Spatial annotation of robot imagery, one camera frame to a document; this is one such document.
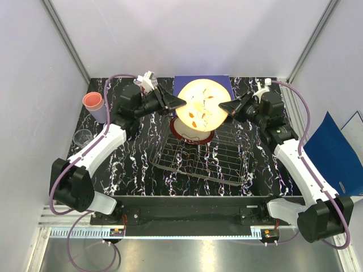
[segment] blue board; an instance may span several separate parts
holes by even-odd
[[[174,87],[172,94],[174,96],[178,96],[178,94],[185,87],[185,85],[196,79],[210,79],[219,83],[226,88],[231,96],[231,99],[234,99],[231,81],[228,75],[178,75],[174,78]]]
[[[340,195],[359,196],[363,193],[363,166],[328,112],[304,149]]]

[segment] wire rack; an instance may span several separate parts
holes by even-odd
[[[247,177],[251,133],[223,124],[207,144],[189,144],[170,131],[172,116],[166,116],[160,140],[151,151],[156,167],[229,185],[241,185]]]

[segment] black marble surface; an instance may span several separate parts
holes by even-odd
[[[106,79],[94,78],[91,80],[88,92],[103,93]],[[235,97],[248,90],[257,90],[257,78],[231,78],[231,85]],[[159,78],[166,90],[172,91],[173,78]],[[133,79],[114,79],[108,91],[111,114],[115,111],[117,97],[123,87],[131,84]],[[278,86],[271,86],[272,91],[280,93]],[[192,177],[181,173],[159,169],[150,162],[150,153],[161,139],[162,116],[157,113],[143,117],[140,133],[133,141],[127,141],[106,159],[93,176],[95,190],[109,195],[133,196],[300,196],[294,181],[290,178],[285,167],[261,143],[256,133],[256,126],[246,122],[234,126],[248,131],[251,143],[248,171],[243,176],[240,186],[231,186],[203,178]],[[89,112],[83,107],[76,131],[89,129],[94,136],[101,132],[103,126],[99,125]],[[80,150],[73,142],[70,146],[69,156]]]

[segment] pink cup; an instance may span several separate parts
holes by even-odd
[[[106,105],[100,93],[90,92],[83,97],[82,102],[98,123],[103,124],[107,122]]]

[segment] gray wall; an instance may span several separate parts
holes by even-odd
[[[363,113],[362,0],[341,1],[293,82],[310,106],[310,135],[330,111],[339,127],[355,111]],[[363,268],[363,202],[354,207],[352,245]]]
[[[86,84],[39,0],[2,0],[0,39],[0,271],[23,271]]]
[[[287,77],[329,0],[52,2],[92,77]]]

